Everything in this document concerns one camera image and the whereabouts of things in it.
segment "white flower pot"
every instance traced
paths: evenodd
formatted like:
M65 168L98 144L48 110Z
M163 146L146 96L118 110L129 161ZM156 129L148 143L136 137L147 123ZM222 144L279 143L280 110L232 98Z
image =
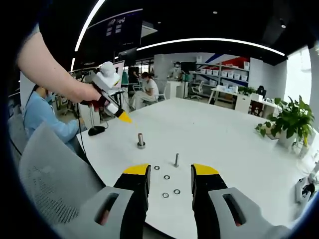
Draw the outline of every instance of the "white flower pot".
M297 134L294 133L293 136L287 138L287 130L281 131L280 138L278 143L281 144L285 148L290 148L297 138Z

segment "yellow tool tip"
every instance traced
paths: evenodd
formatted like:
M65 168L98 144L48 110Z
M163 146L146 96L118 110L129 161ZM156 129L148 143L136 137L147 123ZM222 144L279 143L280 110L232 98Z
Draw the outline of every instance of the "yellow tool tip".
M128 114L125 111L121 113L121 115L119 116L119 119L123 122L132 123L131 118L128 116Z

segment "face mask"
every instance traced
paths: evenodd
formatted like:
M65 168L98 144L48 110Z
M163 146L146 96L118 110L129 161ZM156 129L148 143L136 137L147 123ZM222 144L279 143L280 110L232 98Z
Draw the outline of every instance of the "face mask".
M45 100L46 100L47 102L52 101L52 100L53 100L53 93L50 92L50 93L45 97Z

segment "black ceiling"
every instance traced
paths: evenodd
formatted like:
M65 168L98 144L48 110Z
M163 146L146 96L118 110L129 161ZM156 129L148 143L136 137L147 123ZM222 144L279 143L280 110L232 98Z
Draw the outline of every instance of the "black ceiling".
M100 64L109 60L99 54L95 42L84 35L77 54L74 48L87 16L97 1L54 0L40 21L45 43L55 59L70 70L83 63ZM294 0L106 0L90 25L110 16L143 8L143 20L154 25L158 32L143 37L141 46L167 40L193 37L222 37L262 44L289 55L314 40L303 16L296 15ZM286 29L281 28L284 21ZM86 52L93 51L88 57ZM276 53L238 43L197 41L173 43L139 51L139 59L154 54L176 52L213 52L261 59L277 64L286 59Z

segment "person in white shirt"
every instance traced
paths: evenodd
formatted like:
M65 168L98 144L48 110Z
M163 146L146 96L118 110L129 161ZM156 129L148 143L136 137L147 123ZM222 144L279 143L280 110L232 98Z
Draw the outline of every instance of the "person in white shirt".
M142 108L143 101L156 101L159 97L159 89L155 81L151 78L147 72L142 73L142 89L143 91L137 91L132 97L132 107L136 110Z

